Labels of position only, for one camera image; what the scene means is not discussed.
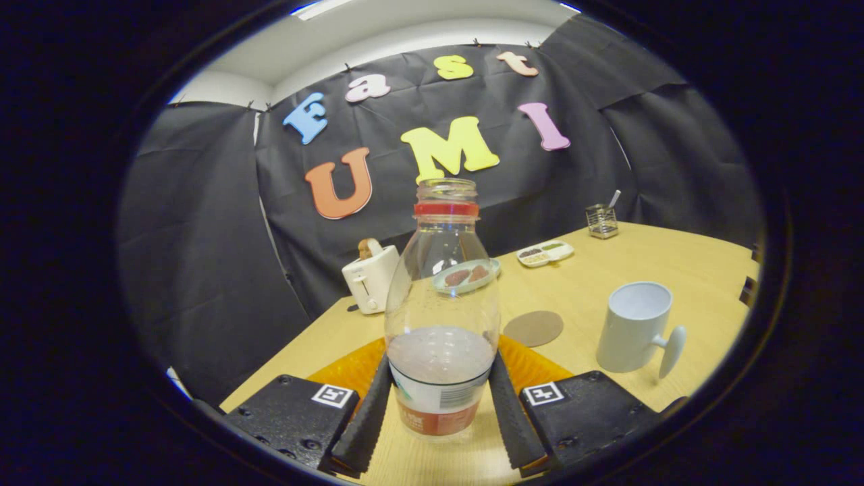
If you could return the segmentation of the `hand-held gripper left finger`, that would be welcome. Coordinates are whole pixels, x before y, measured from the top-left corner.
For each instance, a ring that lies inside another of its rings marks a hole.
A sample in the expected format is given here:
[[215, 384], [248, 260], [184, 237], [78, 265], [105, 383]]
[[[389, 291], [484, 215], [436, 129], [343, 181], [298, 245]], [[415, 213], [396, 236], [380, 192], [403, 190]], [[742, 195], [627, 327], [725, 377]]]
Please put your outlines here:
[[391, 386], [380, 338], [306, 379], [277, 376], [225, 420], [305, 466], [359, 477], [379, 441]]

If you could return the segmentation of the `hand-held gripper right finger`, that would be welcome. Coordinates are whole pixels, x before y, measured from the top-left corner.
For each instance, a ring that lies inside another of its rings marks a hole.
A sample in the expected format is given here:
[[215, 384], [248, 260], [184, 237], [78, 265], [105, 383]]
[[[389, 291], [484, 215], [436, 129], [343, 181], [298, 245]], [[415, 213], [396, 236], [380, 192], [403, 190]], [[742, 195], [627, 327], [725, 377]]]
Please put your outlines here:
[[654, 411], [605, 373], [575, 375], [505, 335], [489, 385], [510, 465], [523, 477], [589, 468], [676, 409]]

